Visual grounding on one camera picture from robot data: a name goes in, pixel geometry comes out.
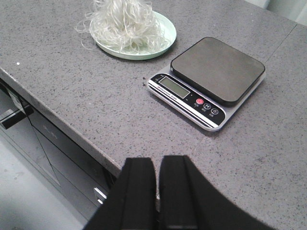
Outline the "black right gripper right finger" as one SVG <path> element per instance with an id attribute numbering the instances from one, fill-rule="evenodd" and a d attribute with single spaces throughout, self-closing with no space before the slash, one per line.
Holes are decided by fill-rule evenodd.
<path id="1" fill-rule="evenodd" d="M 270 230 L 222 195 L 184 156 L 164 156 L 159 173 L 161 230 Z"/>

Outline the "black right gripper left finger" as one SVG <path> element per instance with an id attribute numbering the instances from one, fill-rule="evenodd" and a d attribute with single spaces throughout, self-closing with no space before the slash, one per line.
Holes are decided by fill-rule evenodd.
<path id="1" fill-rule="evenodd" d="M 149 158 L 127 158 L 105 202 L 85 230 L 153 230 L 156 176 Z"/>

